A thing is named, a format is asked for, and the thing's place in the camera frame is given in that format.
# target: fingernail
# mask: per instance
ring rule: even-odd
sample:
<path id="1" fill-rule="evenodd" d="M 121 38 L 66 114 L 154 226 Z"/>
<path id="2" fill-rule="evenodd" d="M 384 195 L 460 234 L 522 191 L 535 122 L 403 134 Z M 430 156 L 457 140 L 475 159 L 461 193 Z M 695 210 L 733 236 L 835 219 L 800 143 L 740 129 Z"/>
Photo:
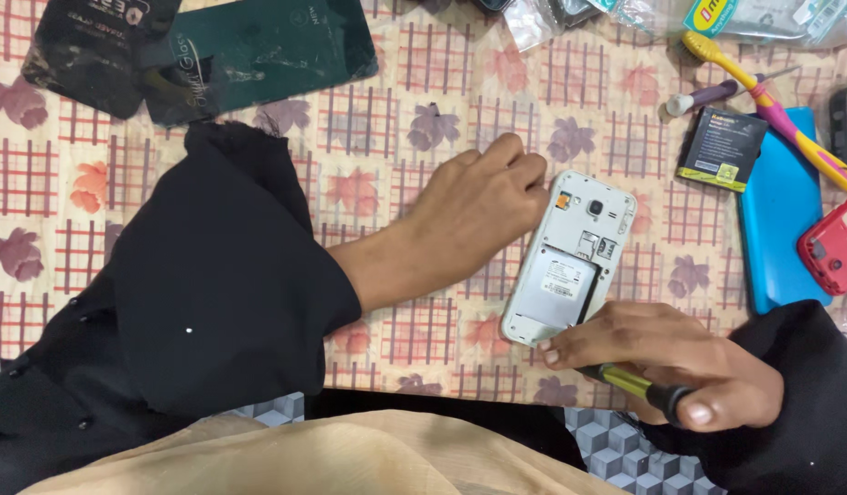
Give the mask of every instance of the fingernail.
<path id="1" fill-rule="evenodd" d="M 550 365 L 554 365 L 558 362 L 558 351 L 549 351 L 543 354 L 542 356 Z"/>
<path id="2" fill-rule="evenodd" d="M 687 414 L 689 414 L 689 418 L 692 419 L 695 424 L 708 424 L 712 419 L 714 419 L 714 411 L 712 411 L 710 407 L 699 402 L 689 404 L 689 406 L 687 406 Z"/>

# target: yellow pink toothbrush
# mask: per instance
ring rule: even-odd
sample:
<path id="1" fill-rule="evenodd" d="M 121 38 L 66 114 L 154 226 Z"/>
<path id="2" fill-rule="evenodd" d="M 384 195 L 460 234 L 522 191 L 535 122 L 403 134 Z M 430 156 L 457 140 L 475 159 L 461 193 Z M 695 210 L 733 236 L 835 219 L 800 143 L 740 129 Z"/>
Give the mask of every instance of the yellow pink toothbrush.
<path id="1" fill-rule="evenodd" d="M 756 102 L 757 114 L 794 144 L 822 174 L 847 191 L 847 165 L 800 132 L 787 116 L 784 107 L 772 98 L 756 77 L 747 74 L 735 62 L 723 55 L 712 39 L 695 31 L 683 33 L 681 42 L 677 49 L 681 58 L 697 64 L 714 62 L 735 77 L 739 83 L 748 88 L 748 93 Z"/>

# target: white smartphone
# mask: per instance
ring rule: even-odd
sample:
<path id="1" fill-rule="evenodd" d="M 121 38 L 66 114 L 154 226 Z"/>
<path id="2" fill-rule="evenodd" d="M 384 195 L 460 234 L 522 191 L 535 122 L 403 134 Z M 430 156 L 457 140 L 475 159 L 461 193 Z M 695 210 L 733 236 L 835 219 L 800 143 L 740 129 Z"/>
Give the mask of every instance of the white smartphone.
<path id="1" fill-rule="evenodd" d="M 604 304 L 638 210 L 634 196 L 575 171 L 552 182 L 503 317 L 511 340 L 536 345 Z"/>

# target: blue phone back cover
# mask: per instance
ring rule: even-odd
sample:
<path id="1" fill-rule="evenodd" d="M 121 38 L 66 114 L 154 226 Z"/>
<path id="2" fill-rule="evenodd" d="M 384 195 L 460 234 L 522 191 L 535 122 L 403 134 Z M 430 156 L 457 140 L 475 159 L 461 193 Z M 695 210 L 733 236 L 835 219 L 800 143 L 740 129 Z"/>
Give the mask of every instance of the blue phone back cover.
<path id="1" fill-rule="evenodd" d="M 787 108 L 799 130 L 815 139 L 809 107 Z M 738 200 L 741 240 L 753 310 L 758 314 L 803 299 L 824 306 L 830 297 L 815 282 L 797 253 L 797 240 L 823 218 L 818 171 L 770 128 L 753 164 L 748 187 Z"/>

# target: phone camera lens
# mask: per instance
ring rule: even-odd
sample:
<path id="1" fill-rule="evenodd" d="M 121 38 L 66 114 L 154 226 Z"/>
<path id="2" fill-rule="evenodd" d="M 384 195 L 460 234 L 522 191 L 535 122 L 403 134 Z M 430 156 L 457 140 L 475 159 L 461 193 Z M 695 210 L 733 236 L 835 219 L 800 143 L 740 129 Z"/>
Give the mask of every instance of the phone camera lens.
<path id="1" fill-rule="evenodd" d="M 589 203 L 589 213 L 593 215 L 600 215 L 600 213 L 604 210 L 604 203 L 596 200 L 593 200 Z"/>

